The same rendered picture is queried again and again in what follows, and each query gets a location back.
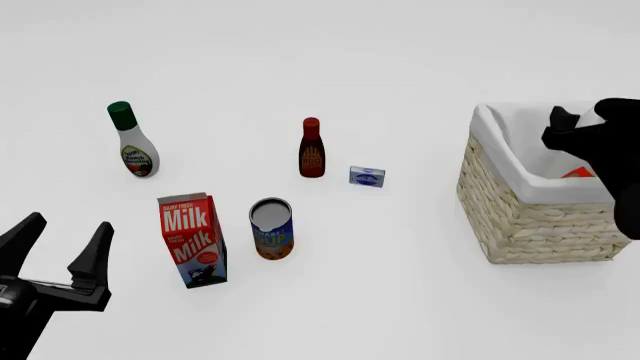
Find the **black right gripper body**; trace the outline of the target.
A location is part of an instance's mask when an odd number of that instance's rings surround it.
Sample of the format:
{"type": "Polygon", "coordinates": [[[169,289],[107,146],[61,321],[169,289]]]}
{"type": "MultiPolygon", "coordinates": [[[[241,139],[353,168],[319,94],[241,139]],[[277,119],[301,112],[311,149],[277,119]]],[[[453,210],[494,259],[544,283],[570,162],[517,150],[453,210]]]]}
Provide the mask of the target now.
{"type": "Polygon", "coordinates": [[[592,151],[592,137],[597,130],[588,130],[594,125],[602,125],[603,118],[594,108],[582,115],[569,113],[564,107],[554,106],[549,116],[549,125],[543,131],[541,140],[547,149],[567,153],[589,153],[592,151]]]}

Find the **woven wicker basket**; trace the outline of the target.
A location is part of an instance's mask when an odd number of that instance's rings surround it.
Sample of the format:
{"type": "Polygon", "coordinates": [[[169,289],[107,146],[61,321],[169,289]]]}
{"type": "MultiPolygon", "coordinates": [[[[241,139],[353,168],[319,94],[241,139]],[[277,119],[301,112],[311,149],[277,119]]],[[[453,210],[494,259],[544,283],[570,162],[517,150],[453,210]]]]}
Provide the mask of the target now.
{"type": "Polygon", "coordinates": [[[608,261],[632,242],[616,227],[614,200],[526,204],[497,174],[469,128],[457,194],[490,263],[608,261]]]}

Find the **ranch dressing bottle green cap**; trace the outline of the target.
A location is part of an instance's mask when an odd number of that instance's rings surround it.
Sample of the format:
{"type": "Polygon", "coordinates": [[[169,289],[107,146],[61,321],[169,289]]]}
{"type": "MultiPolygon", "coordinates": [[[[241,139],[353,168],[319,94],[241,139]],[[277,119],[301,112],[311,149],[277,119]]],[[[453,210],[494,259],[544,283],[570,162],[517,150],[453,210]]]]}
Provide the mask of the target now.
{"type": "Polygon", "coordinates": [[[117,101],[107,107],[107,112],[118,131],[119,154],[127,170],[137,178],[154,176],[160,168],[159,154],[139,127],[131,105],[117,101]]]}

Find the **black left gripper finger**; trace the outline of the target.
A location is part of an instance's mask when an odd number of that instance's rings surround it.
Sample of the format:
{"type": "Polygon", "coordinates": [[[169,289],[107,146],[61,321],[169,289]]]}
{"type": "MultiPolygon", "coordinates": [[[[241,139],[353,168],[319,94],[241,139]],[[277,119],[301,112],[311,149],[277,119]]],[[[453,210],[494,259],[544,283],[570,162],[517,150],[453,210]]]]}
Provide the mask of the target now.
{"type": "Polygon", "coordinates": [[[47,221],[39,212],[33,212],[0,236],[0,275],[19,275],[27,255],[46,224],[47,221]]]}
{"type": "Polygon", "coordinates": [[[102,222],[83,251],[67,267],[72,276],[71,287],[76,290],[108,287],[108,263],[113,236],[112,225],[107,221],[102,222]]]}

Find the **dark red BBQ sauce bottle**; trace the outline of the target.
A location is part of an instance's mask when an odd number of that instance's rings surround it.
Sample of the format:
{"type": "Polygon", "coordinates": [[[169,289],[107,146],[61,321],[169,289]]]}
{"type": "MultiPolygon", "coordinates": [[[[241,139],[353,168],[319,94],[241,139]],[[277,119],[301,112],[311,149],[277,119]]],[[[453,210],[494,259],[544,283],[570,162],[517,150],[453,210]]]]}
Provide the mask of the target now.
{"type": "Polygon", "coordinates": [[[299,148],[299,172],[306,178],[324,176],[326,155],[320,136],[319,119],[310,117],[303,121],[303,137],[299,148]]]}

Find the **red milk carton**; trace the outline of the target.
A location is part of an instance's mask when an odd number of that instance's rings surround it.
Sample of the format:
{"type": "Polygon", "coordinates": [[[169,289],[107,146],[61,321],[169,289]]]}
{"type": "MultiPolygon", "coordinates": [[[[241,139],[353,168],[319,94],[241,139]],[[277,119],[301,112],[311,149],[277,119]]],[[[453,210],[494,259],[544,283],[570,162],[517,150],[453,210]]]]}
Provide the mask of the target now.
{"type": "Polygon", "coordinates": [[[185,287],[228,281],[227,248],[213,197],[195,193],[157,201],[162,237],[185,287]]]}

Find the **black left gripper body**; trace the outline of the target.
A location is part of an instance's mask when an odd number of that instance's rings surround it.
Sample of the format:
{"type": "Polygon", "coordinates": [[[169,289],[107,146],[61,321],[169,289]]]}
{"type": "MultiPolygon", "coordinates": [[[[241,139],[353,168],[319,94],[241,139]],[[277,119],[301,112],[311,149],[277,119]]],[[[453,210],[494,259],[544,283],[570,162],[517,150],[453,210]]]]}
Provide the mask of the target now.
{"type": "Polygon", "coordinates": [[[111,292],[104,286],[83,289],[65,284],[0,276],[0,315],[9,318],[26,319],[40,311],[102,312],[110,298],[111,292]]]}

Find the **small blue printed box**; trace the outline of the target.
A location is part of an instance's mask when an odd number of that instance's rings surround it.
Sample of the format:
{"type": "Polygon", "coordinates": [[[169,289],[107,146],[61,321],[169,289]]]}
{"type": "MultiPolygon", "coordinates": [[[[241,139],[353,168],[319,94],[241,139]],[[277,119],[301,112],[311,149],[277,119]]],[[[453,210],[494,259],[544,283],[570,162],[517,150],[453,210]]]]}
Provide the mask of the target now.
{"type": "Polygon", "coordinates": [[[349,169],[349,183],[382,188],[385,179],[385,170],[351,166],[349,169]]]}

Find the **white cloth basket liner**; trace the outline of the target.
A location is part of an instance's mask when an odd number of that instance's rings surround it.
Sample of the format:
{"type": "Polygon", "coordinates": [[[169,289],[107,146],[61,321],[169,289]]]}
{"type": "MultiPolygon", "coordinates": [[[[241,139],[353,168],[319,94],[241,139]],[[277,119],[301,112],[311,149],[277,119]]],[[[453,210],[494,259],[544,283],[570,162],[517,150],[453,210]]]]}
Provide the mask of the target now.
{"type": "Polygon", "coordinates": [[[508,185],[522,203],[613,203],[600,179],[566,176],[585,167],[585,161],[547,149],[542,142],[553,107],[549,102],[479,104],[470,122],[470,134],[483,147],[499,183],[508,185]]]}

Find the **blue soup can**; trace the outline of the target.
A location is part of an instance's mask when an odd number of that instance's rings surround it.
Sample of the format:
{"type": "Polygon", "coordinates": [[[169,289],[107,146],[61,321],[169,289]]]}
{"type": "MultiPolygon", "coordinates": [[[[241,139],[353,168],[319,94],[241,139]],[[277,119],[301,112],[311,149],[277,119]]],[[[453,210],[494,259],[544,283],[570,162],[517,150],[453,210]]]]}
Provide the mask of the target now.
{"type": "Polygon", "coordinates": [[[294,248],[292,209],[277,197],[259,200],[249,211],[257,253],[266,260],[281,260],[294,248]]]}

